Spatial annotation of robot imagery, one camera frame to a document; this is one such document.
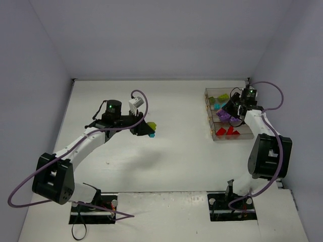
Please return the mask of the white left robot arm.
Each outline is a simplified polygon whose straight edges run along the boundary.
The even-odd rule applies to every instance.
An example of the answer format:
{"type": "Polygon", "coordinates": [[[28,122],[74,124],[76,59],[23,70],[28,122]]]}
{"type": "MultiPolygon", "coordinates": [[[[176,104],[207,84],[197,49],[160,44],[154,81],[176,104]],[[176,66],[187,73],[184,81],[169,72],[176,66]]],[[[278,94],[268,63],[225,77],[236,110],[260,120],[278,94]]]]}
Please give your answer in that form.
{"type": "Polygon", "coordinates": [[[34,193],[60,205],[67,202],[94,204],[99,199],[99,190],[74,181],[74,171],[78,165],[122,130],[129,130],[136,136],[154,137],[154,124],[146,123],[145,114],[138,110],[144,104],[141,97],[133,97],[129,101],[128,115],[121,114],[120,101],[105,100],[103,104],[106,110],[101,118],[94,116],[93,122],[85,127],[78,139],[55,154],[44,153],[40,156],[32,184],[34,193]]]}

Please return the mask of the purple orange studded lego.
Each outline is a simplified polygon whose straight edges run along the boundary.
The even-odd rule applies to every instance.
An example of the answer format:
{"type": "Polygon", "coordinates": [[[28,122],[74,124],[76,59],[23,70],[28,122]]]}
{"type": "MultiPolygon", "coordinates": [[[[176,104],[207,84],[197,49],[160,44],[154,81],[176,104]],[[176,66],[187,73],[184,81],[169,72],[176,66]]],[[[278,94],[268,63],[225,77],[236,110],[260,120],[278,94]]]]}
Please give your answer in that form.
{"type": "Polygon", "coordinates": [[[228,114],[226,111],[224,111],[223,109],[219,109],[217,112],[216,112],[216,115],[218,116],[220,122],[223,122],[223,123],[227,123],[230,118],[231,118],[231,115],[228,114]]]}

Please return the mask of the green lego in bin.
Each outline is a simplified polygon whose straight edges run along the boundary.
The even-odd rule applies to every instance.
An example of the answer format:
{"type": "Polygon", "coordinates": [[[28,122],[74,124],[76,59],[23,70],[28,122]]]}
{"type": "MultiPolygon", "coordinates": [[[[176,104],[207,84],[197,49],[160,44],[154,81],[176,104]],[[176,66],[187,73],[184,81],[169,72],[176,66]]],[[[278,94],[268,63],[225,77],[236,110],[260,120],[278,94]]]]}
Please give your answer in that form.
{"type": "Polygon", "coordinates": [[[210,105],[213,105],[214,103],[216,103],[216,99],[214,97],[209,97],[208,100],[210,105]]]}

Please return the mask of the small red lego brick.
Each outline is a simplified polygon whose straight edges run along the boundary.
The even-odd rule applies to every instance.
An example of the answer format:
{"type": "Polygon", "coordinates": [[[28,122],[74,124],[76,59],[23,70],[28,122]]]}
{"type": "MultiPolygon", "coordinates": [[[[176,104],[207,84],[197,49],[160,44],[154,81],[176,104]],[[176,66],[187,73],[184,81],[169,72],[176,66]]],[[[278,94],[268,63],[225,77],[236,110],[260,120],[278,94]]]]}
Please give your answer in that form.
{"type": "Polygon", "coordinates": [[[240,133],[237,130],[233,130],[232,135],[233,136],[238,136],[238,135],[240,135],[240,133]]]}

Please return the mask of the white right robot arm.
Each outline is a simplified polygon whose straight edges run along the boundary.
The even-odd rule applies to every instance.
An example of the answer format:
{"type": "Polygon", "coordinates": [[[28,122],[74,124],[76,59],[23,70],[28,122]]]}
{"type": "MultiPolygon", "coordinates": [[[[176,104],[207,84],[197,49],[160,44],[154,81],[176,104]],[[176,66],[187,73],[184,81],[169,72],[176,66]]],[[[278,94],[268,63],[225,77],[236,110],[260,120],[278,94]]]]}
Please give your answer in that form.
{"type": "Polygon", "coordinates": [[[282,90],[273,85],[280,93],[281,101],[276,107],[263,108],[257,104],[257,90],[246,85],[241,93],[234,93],[222,108],[233,118],[246,124],[254,135],[254,144],[250,152],[247,168],[251,179],[267,179],[268,183],[256,191],[247,186],[247,196],[257,197],[264,193],[277,179],[287,175],[292,150],[292,140],[275,130],[266,116],[267,111],[278,110],[284,103],[282,90]]]}

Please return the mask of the teal rounded lego brick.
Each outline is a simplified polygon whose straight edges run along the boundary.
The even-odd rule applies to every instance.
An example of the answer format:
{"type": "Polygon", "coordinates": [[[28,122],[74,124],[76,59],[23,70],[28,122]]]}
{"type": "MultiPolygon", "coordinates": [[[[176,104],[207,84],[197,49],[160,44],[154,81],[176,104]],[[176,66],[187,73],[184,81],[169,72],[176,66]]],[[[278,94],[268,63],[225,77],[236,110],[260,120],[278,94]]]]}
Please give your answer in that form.
{"type": "Polygon", "coordinates": [[[214,110],[219,110],[219,109],[222,109],[225,105],[226,105],[225,102],[224,103],[215,103],[213,105],[213,108],[214,108],[214,110]]]}

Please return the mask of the green rounded lego brick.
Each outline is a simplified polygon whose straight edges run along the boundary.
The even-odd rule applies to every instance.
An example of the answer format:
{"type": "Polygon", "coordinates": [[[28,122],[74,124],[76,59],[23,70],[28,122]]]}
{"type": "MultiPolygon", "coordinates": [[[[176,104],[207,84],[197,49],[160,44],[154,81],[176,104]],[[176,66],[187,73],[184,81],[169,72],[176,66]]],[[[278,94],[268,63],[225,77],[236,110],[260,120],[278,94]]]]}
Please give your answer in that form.
{"type": "Polygon", "coordinates": [[[154,122],[148,122],[147,125],[154,131],[156,131],[157,124],[154,122]]]}

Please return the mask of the red rounded lego brick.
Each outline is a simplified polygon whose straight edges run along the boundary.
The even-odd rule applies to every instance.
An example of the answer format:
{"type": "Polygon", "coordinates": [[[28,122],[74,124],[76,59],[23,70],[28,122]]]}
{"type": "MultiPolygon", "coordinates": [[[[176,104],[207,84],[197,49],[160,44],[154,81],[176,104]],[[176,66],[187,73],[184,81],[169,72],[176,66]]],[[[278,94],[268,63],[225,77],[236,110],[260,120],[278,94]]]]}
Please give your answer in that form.
{"type": "Polygon", "coordinates": [[[223,135],[225,135],[227,133],[227,130],[226,129],[224,129],[224,128],[220,128],[220,129],[218,129],[218,131],[216,132],[216,135],[217,136],[223,136],[223,135]]]}

